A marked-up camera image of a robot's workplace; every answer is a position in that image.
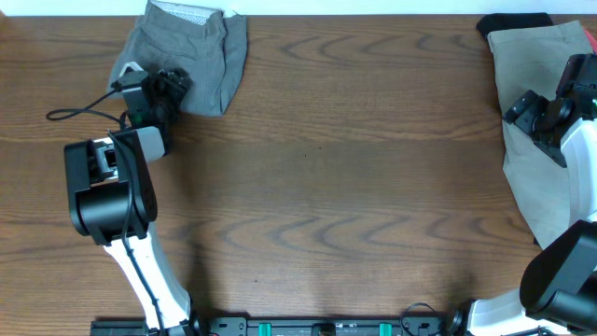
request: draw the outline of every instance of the gray towel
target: gray towel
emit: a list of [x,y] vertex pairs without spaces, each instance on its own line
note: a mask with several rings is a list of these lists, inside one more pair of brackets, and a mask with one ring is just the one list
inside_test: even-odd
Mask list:
[[[580,22],[550,27],[492,32],[488,42],[495,64],[495,84],[502,114],[527,90],[548,99],[568,58],[592,52]],[[568,229],[568,171],[560,167],[517,126],[502,123],[504,173],[522,216],[542,248]]]
[[223,19],[222,13],[216,12],[199,25],[147,2],[145,15],[135,22],[112,68],[107,90],[127,62],[135,61],[147,71],[183,68],[193,85],[181,110],[222,116],[241,83],[246,49],[244,16]]

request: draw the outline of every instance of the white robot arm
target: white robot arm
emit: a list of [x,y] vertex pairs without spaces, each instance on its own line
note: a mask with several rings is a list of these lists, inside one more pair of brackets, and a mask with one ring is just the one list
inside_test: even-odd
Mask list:
[[131,127],[64,149],[71,219],[118,263],[146,314],[148,335],[196,335],[191,299],[177,281],[156,231],[156,196],[147,164],[168,151],[188,81],[177,72],[148,74],[128,63],[113,84]]
[[[461,330],[478,336],[500,336],[528,330],[565,334],[597,328],[595,318],[589,317],[595,315],[597,308],[597,293],[592,289],[595,284],[590,275],[597,266],[592,224],[597,221],[595,79],[597,58],[592,54],[572,56],[556,100],[548,102],[527,91],[508,110],[506,122],[516,123],[556,163],[567,166],[569,230],[529,265],[521,288],[490,300],[473,301],[467,309],[466,326]],[[533,311],[525,306],[533,306]]]

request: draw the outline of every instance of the brown wooden surface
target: brown wooden surface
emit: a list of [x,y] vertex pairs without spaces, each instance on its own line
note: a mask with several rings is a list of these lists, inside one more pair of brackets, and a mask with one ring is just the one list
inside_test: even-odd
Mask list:
[[[201,312],[397,315],[518,285],[539,249],[501,170],[478,19],[250,19],[228,114],[184,116],[173,154],[150,165],[160,238]],[[67,215],[62,147],[115,125],[44,120],[103,93],[133,21],[0,30],[2,334],[84,335],[96,317],[142,315]]]

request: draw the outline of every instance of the black cloth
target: black cloth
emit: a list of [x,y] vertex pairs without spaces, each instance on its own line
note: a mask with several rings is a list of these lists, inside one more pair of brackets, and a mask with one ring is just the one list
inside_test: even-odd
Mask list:
[[490,14],[486,15],[477,23],[477,30],[487,40],[491,32],[552,26],[553,22],[547,13],[525,13],[525,14]]

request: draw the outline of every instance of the white wall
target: white wall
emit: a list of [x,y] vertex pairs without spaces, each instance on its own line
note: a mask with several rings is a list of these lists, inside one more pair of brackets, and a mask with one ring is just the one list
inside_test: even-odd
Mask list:
[[[245,15],[596,14],[597,0],[171,0]],[[140,15],[146,0],[0,0],[8,16]]]

